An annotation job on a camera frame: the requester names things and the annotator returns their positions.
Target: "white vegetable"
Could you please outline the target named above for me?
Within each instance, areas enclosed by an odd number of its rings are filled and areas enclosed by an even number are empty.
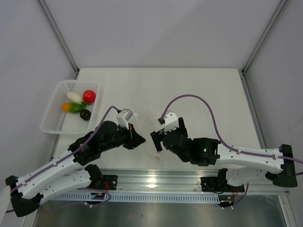
[[[74,103],[83,104],[83,98],[76,92],[69,91],[68,93],[66,93],[66,97]]]

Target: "white wall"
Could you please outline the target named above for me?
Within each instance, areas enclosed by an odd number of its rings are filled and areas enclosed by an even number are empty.
[[[242,68],[279,1],[46,0],[80,68]]]
[[[0,188],[49,156],[55,136],[39,130],[55,85],[74,73],[34,0],[0,2]],[[1,226],[18,227],[7,214]]]
[[[248,73],[262,128],[270,147],[293,146],[303,160],[303,2],[290,1]],[[297,172],[303,166],[296,164]],[[291,201],[303,225],[303,176]]]

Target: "white basket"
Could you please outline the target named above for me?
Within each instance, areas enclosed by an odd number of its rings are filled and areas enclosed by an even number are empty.
[[[62,105],[71,102],[66,93],[74,91],[80,96],[86,90],[92,90],[96,93],[96,100],[92,105],[88,105],[86,109],[91,111],[89,121],[80,118],[78,113],[67,113],[62,110]],[[57,84],[51,99],[46,107],[40,130],[50,134],[85,134],[91,130],[91,124],[96,112],[96,106],[99,102],[100,84],[97,82],[88,82],[81,80],[64,80]]]

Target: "gray floor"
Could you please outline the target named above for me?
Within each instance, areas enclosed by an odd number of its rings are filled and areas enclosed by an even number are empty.
[[[110,202],[95,208],[74,205],[50,211],[64,201],[39,209],[36,227],[286,227],[277,196],[248,196],[234,210],[215,204]]]

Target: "green pepper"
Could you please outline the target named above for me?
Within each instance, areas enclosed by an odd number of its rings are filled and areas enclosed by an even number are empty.
[[[82,110],[85,109],[84,106],[77,104],[77,103],[64,103],[62,109],[69,113],[80,113]]]

